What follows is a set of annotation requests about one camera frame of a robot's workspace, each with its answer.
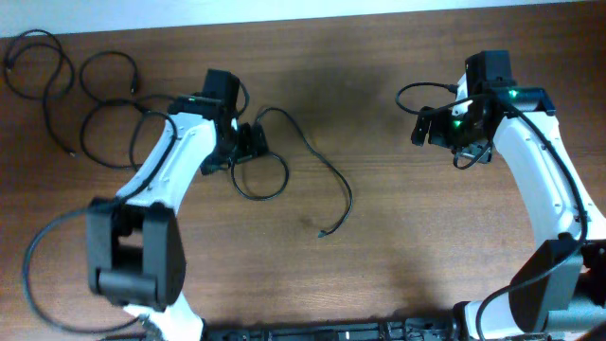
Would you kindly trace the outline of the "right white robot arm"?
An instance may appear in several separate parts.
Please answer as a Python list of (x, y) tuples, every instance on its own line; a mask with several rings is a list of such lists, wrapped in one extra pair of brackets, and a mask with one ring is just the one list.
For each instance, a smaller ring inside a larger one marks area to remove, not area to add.
[(605, 322), (605, 218), (583, 185), (540, 87), (521, 87), (505, 50), (482, 51), (449, 86), (452, 103), (415, 112), (413, 144), (433, 144), (466, 170), (501, 155), (526, 206), (532, 256), (510, 283), (456, 306), (461, 340), (547, 338)]

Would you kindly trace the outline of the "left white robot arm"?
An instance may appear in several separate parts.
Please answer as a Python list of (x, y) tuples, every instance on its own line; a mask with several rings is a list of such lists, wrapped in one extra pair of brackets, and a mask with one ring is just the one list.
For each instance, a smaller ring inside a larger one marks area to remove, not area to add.
[(177, 98), (164, 132), (114, 200), (97, 198), (86, 215), (88, 284), (160, 340), (200, 340), (205, 323), (183, 287), (187, 262), (177, 213), (196, 173), (209, 175), (266, 151), (239, 124), (240, 79), (208, 70), (202, 91)]

